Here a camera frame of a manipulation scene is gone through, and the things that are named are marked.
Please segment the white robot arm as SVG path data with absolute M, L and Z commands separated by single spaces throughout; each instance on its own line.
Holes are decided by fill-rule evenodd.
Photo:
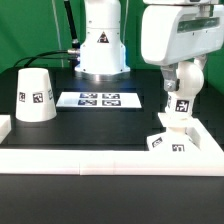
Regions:
M 205 61 L 224 45 L 224 4 L 219 0 L 143 0 L 141 54 L 161 68 L 164 89 L 179 89 L 178 63 Z M 82 76 L 108 80 L 129 70 L 120 40 L 119 0 L 84 0 L 86 39 L 80 46 Z

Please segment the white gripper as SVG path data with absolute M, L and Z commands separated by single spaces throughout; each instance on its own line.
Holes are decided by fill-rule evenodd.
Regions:
M 146 63 L 162 66 L 167 92 L 179 90 L 177 62 L 195 57 L 194 63 L 203 70 L 206 54 L 224 44 L 224 5 L 213 5 L 205 16 L 202 9 L 201 5 L 149 5 L 143 13 L 141 54 Z

